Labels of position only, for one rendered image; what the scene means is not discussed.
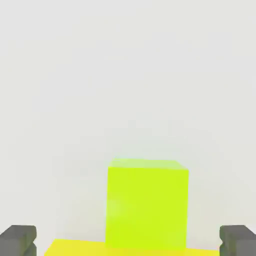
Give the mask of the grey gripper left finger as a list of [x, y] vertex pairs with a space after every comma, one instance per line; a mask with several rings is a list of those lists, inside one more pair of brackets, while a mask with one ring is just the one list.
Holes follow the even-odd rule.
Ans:
[[37, 256], [34, 225], [11, 225], [0, 234], [0, 256]]

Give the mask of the large yellow box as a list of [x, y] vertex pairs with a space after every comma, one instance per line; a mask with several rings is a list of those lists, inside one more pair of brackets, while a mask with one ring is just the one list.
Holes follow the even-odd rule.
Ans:
[[55, 239], [44, 256], [220, 256], [217, 250], [146, 250], [108, 248], [104, 242]]

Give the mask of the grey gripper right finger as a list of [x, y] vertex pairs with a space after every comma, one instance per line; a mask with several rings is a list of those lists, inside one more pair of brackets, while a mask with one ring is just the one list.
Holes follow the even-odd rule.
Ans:
[[219, 256], [256, 256], [256, 234], [245, 225], [222, 225]]

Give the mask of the small lime green cube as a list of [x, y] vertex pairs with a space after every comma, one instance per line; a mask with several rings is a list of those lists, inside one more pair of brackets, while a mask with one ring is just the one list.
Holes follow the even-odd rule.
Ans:
[[174, 160], [115, 158], [107, 171], [109, 248], [186, 248], [189, 170]]

